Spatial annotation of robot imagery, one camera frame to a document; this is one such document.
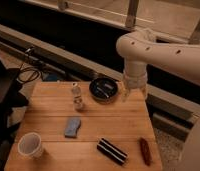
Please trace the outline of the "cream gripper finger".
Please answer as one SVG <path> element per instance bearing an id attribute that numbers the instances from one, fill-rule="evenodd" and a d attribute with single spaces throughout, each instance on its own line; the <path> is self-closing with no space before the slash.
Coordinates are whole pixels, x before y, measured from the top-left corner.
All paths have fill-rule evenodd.
<path id="1" fill-rule="evenodd" d="M 147 84 L 141 88 L 141 91 L 142 91 L 142 94 L 143 94 L 143 96 L 144 96 L 144 99 L 146 100 L 147 97 L 148 97 L 148 88 L 147 88 Z"/>
<path id="2" fill-rule="evenodd" d="M 130 94 L 131 94 L 131 89 L 128 87 L 124 87 L 122 94 L 122 101 L 126 102 Z"/>

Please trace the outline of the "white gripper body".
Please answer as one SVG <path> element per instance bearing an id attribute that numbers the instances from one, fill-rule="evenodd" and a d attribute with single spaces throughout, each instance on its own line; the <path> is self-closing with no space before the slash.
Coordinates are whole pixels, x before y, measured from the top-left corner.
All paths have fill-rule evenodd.
<path id="1" fill-rule="evenodd" d="M 143 62 L 125 60 L 123 83 L 127 89 L 143 88 L 147 84 L 147 65 Z"/>

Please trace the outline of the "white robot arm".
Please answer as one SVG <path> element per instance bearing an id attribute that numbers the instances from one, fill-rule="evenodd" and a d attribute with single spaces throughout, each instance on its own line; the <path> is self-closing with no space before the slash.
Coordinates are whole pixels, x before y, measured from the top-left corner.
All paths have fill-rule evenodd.
<path id="1" fill-rule="evenodd" d="M 147 85 L 148 64 L 198 85 L 194 97 L 200 101 L 200 45 L 157 43 L 148 30 L 118 38 L 116 50 L 124 59 L 123 82 L 126 89 Z"/>

